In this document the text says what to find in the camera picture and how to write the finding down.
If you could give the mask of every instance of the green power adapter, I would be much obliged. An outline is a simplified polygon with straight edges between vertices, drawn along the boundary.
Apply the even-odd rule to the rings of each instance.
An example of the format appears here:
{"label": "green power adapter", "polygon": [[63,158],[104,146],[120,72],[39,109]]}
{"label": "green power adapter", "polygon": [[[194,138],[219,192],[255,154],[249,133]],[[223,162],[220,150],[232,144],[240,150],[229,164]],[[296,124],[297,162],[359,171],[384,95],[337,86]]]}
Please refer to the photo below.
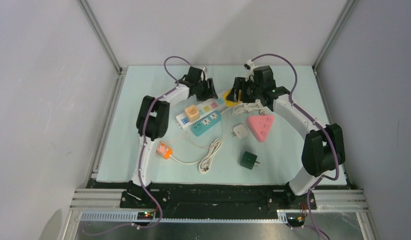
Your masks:
{"label": "green power adapter", "polygon": [[252,154],[249,151],[245,151],[244,154],[242,155],[241,159],[241,166],[247,169],[253,169],[254,166],[258,167],[260,162],[256,161],[257,160],[257,155]]}

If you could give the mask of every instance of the light blue table surface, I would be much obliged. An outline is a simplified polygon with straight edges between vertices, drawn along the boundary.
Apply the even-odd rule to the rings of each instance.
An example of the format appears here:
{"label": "light blue table surface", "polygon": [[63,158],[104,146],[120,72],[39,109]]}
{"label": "light blue table surface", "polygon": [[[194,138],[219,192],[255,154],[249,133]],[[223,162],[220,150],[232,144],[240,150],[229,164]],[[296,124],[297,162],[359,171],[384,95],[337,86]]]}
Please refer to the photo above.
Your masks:
{"label": "light blue table surface", "polygon": [[[315,117],[327,121],[324,105],[311,66],[296,66],[298,85],[294,92],[294,100]],[[177,78],[188,72],[188,66],[169,66],[169,71]],[[289,66],[272,66],[276,86],[291,89],[294,74]],[[207,66],[207,77],[213,78],[216,92],[232,87],[235,77],[244,77],[243,66]],[[124,79],[118,104],[111,123],[108,138],[102,155],[97,181],[128,182],[135,170],[139,157],[139,135],[136,121],[145,95],[159,96],[174,85],[174,81],[166,74],[163,66],[130,66]],[[174,160],[160,157],[153,152],[149,160],[147,179],[155,183],[187,183],[187,184],[243,184],[267,185],[285,184],[295,177],[302,167],[301,154],[304,140],[282,117],[275,115],[267,140],[259,143],[254,135],[243,139],[232,136],[233,127],[244,124],[247,128],[247,117],[258,115],[258,111],[250,114],[232,115],[232,110],[222,115],[222,121],[209,131],[196,137],[188,128],[177,127],[175,117],[190,105],[199,102],[192,96],[170,109],[169,127],[161,139],[169,143],[173,155],[184,162],[194,162],[207,154],[207,149],[191,144],[184,132],[199,146],[209,146],[215,139],[222,139],[223,145],[216,154],[211,170],[206,174],[198,172],[197,164],[183,165]],[[257,155],[259,167],[252,170],[240,165],[244,151]],[[343,174],[337,181],[324,179],[321,185],[345,185]]]}

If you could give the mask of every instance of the blue power strip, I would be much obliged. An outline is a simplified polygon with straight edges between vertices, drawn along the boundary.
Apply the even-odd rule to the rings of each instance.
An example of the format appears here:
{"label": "blue power strip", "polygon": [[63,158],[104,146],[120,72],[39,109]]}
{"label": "blue power strip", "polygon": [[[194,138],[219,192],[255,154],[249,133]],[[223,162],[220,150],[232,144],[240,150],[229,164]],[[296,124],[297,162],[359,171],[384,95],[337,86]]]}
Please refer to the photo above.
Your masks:
{"label": "blue power strip", "polygon": [[207,130],[209,130],[211,127],[220,122],[221,119],[222,115],[220,115],[220,112],[214,111],[210,113],[210,115],[204,117],[199,122],[194,124],[194,126],[191,128],[191,131],[195,136],[199,137]]}

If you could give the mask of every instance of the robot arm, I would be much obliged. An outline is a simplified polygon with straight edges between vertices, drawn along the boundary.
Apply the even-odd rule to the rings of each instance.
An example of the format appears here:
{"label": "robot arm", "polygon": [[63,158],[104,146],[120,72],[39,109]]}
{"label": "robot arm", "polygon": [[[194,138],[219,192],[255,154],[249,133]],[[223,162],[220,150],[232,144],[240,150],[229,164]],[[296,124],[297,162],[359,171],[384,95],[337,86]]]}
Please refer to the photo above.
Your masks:
{"label": "robot arm", "polygon": [[195,95],[197,101],[205,101],[209,98],[218,98],[212,78],[207,78],[204,69],[190,67],[188,73],[179,81],[179,85],[174,89],[163,94],[158,99],[152,96],[145,96],[142,100],[136,127],[139,133],[139,158],[135,171],[132,175],[132,182],[135,185],[149,185],[150,179],[147,179],[147,167],[150,160],[151,152],[154,151],[155,142],[162,138],[168,129],[170,107],[179,102]]}
{"label": "robot arm", "polygon": [[325,126],[336,150],[339,165],[345,161],[342,129],[338,124],[328,125],[310,116],[293,99],[290,101],[290,91],[283,86],[276,87],[270,66],[256,66],[249,60],[244,67],[248,74],[245,78],[235,78],[233,89],[226,100],[253,103],[259,99],[263,106],[283,117],[301,135],[304,139],[301,155],[303,167],[286,184],[285,191],[290,198],[302,196],[323,174],[336,168],[328,140],[317,126]]}

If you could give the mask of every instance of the pink triangular power strip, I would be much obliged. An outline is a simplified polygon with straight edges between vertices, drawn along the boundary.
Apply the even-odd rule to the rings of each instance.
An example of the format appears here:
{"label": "pink triangular power strip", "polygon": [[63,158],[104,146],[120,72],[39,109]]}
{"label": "pink triangular power strip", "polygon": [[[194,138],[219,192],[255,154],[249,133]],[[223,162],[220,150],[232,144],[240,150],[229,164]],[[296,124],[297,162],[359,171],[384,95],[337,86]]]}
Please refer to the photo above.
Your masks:
{"label": "pink triangular power strip", "polygon": [[262,143],[268,137],[274,119],[273,115],[256,115],[249,116],[246,121],[257,141]]}

